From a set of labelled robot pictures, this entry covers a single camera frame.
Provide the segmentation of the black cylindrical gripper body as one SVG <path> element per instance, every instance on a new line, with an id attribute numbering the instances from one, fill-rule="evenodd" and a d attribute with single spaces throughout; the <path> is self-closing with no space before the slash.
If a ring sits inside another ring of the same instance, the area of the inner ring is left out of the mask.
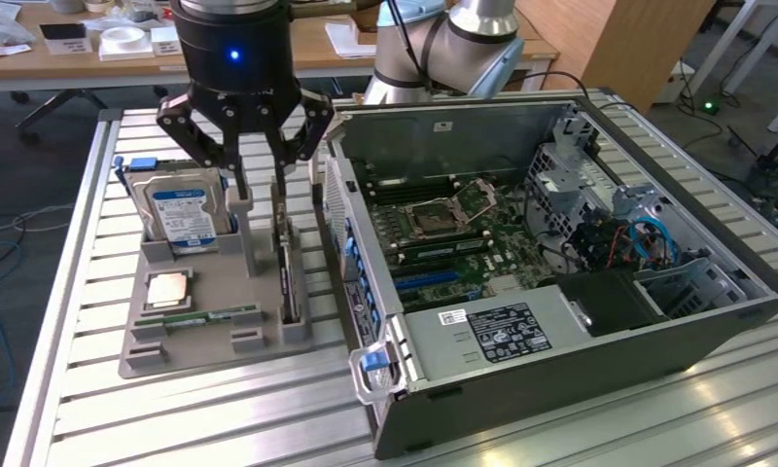
<path id="1" fill-rule="evenodd" d="M 242 130 L 261 130 L 263 119 L 282 124 L 301 101 L 289 11 L 210 15 L 174 9 L 171 15 L 194 109 L 217 126 L 226 122 L 226 107 Z"/>

